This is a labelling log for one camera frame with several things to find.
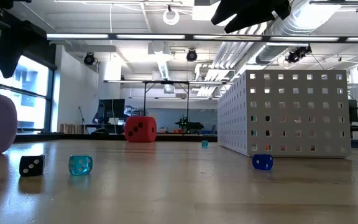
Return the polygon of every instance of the white perforated box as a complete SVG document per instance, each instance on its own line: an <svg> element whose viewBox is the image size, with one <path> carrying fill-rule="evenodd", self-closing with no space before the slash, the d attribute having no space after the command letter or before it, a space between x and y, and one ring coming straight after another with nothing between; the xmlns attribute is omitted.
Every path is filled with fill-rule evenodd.
<svg viewBox="0 0 358 224"><path fill-rule="evenodd" d="M218 101L218 143L247 156L348 156L346 71L248 70Z"/></svg>

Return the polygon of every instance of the wall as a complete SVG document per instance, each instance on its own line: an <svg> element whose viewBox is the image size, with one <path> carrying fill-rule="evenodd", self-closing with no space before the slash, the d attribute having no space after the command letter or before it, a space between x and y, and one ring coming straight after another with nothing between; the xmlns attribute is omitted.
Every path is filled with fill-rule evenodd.
<svg viewBox="0 0 358 224"><path fill-rule="evenodd" d="M59 45L56 53L55 85L52 104L52 131L60 124L81 124L81 107L85 123L90 123L99 101L99 75L90 70ZM109 88L102 91L108 94Z"/></svg>

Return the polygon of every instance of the large red die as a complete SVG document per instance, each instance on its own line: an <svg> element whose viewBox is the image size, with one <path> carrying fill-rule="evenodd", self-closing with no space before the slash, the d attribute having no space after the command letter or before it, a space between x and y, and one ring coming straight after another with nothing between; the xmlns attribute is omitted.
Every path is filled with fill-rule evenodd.
<svg viewBox="0 0 358 224"><path fill-rule="evenodd" d="M154 142L157 123L148 116L129 117L125 122L125 138L130 142Z"/></svg>

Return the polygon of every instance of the cable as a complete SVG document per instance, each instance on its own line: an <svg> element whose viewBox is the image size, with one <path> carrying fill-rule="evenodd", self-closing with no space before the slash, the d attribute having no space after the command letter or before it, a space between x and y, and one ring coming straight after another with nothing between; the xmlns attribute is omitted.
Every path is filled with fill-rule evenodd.
<svg viewBox="0 0 358 224"><path fill-rule="evenodd" d="M325 70L325 68L320 64L320 62L316 59L316 57L312 54L312 53L310 53L311 54L311 56L313 56L313 58L316 60L316 62L320 65L320 67L323 69L323 70Z"/></svg>

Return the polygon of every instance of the translucent blue die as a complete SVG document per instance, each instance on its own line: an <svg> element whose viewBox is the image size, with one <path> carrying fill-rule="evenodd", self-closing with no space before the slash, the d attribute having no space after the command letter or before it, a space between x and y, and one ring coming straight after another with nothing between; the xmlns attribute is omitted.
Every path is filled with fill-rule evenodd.
<svg viewBox="0 0 358 224"><path fill-rule="evenodd" d="M93 161L90 156L70 156L68 160L68 171L72 175L89 174L92 170Z"/></svg>
<svg viewBox="0 0 358 224"><path fill-rule="evenodd" d="M202 141L201 145L202 145L203 149L207 149L208 148L208 141Z"/></svg>

